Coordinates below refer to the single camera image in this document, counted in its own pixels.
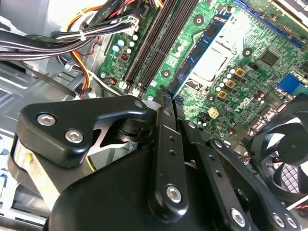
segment ram slot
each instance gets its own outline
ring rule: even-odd
[[[145,93],[154,79],[157,71],[171,50],[180,32],[186,25],[198,2],[199,0],[181,1],[176,16],[172,19],[163,40],[160,42],[156,49],[155,55],[152,57],[146,68],[146,72],[143,75],[144,78],[139,83],[139,89],[141,90],[140,96]]]
[[[176,4],[176,0],[166,0],[163,9],[158,10],[147,32],[146,38],[139,48],[139,52],[135,56],[134,62],[123,78],[123,80],[126,81],[128,85],[132,85],[136,80],[138,73],[144,64],[144,60],[148,57],[151,49],[153,48],[153,45],[155,44],[160,32],[164,28],[168,18],[172,14]]]

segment silver screw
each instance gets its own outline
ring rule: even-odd
[[[182,200],[182,195],[177,187],[175,186],[168,186],[167,187],[167,196],[170,198],[171,201],[174,203],[180,203]]]
[[[222,148],[222,145],[219,141],[215,141],[215,144],[218,146],[218,148]]]
[[[288,222],[294,229],[296,229],[296,228],[297,228],[297,225],[296,225],[296,223],[293,221],[293,219],[290,218],[288,215],[286,215],[286,217],[287,217],[287,222]]]
[[[38,116],[38,123],[43,126],[52,126],[56,123],[56,119],[49,114],[41,114]]]
[[[65,133],[65,138],[72,143],[80,143],[83,141],[83,135],[80,131],[69,130]]]
[[[235,208],[231,209],[231,216],[239,226],[244,227],[246,225],[244,217]]]
[[[282,227],[282,228],[284,228],[284,222],[283,222],[283,220],[276,214],[276,213],[274,213],[274,220],[276,221],[276,223],[280,226],[280,227]]]
[[[107,77],[106,73],[102,72],[101,73],[101,78],[106,78],[106,77]]]
[[[142,107],[143,107],[142,103],[139,102],[139,101],[135,101],[135,105],[136,105],[137,107],[139,107],[139,108],[142,108]]]
[[[193,124],[191,121],[188,122],[188,125],[191,126],[191,128],[196,128],[196,125]]]
[[[171,116],[171,113],[168,111],[168,110],[164,110],[164,113],[167,115],[167,116]]]

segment red wire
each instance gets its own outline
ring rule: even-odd
[[[116,12],[114,12],[113,14],[111,14],[109,18],[112,18],[113,16],[117,15],[118,13],[120,13],[121,10],[123,9],[123,7],[125,7],[126,5],[131,4],[131,3],[134,2],[134,1],[135,1],[135,0],[126,0],[125,3],[124,3],[124,5],[121,7],[121,9],[118,10],[118,11],[116,11]]]
[[[97,38],[97,40],[95,41],[95,43],[93,43],[92,49],[91,49],[91,51],[90,51],[89,53],[87,53],[87,54],[81,54],[81,53],[78,52],[78,51],[77,51],[77,53],[78,53],[79,55],[81,55],[81,56],[89,56],[89,55],[94,54],[94,48],[95,48],[95,46],[98,44],[98,42],[100,41],[100,38],[101,38],[101,36],[98,36],[98,38]]]

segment black fan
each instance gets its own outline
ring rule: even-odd
[[[286,123],[298,118],[299,123]],[[283,137],[273,146],[269,142],[275,134]],[[279,112],[248,144],[253,164],[271,192],[280,201],[292,204],[308,193],[308,176],[301,165],[308,161],[308,96],[299,94]],[[274,163],[281,165],[275,169]],[[288,165],[297,168],[299,193],[284,187],[282,171]]]

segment chip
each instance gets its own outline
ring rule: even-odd
[[[207,28],[207,36],[209,38],[213,37],[213,35],[215,34],[215,32],[217,31],[218,26],[215,24],[211,24],[208,28]]]
[[[184,75],[186,75],[188,73],[188,71],[190,70],[191,66],[189,63],[185,63],[184,66],[182,67],[182,72]]]
[[[264,62],[266,65],[272,67],[277,63],[279,60],[279,56],[274,54],[272,51],[267,50],[263,53],[263,55],[260,57],[260,60]]]
[[[203,51],[203,49],[204,49],[204,46],[203,46],[203,45],[198,45],[198,46],[196,47],[196,49],[194,50],[194,54],[195,54],[196,56],[199,56],[199,55],[201,54],[201,52]]]
[[[229,81],[226,83],[226,86],[229,87],[229,88],[234,88],[234,87],[235,87],[235,82],[233,82],[232,80],[229,80]]]
[[[223,8],[224,8],[224,6],[221,5],[221,4],[219,4],[218,7],[216,8],[216,10],[217,10],[218,12],[220,12],[220,11],[223,10]]]
[[[241,69],[240,67],[237,67],[235,69],[235,74],[239,77],[243,77],[245,75],[246,71]]]
[[[242,78],[239,77],[239,76],[237,76],[237,75],[234,75],[233,78],[234,78],[235,80],[237,80],[237,81],[241,81],[241,80],[242,80]]]
[[[229,88],[228,86],[225,86],[225,87],[224,87],[224,90],[226,90],[227,92],[231,92],[231,91],[232,91],[232,88]]]
[[[223,90],[221,90],[220,92],[218,92],[217,96],[222,99],[225,99],[228,96],[228,94],[225,93]]]
[[[305,73],[308,73],[308,61],[304,62],[299,69]]]

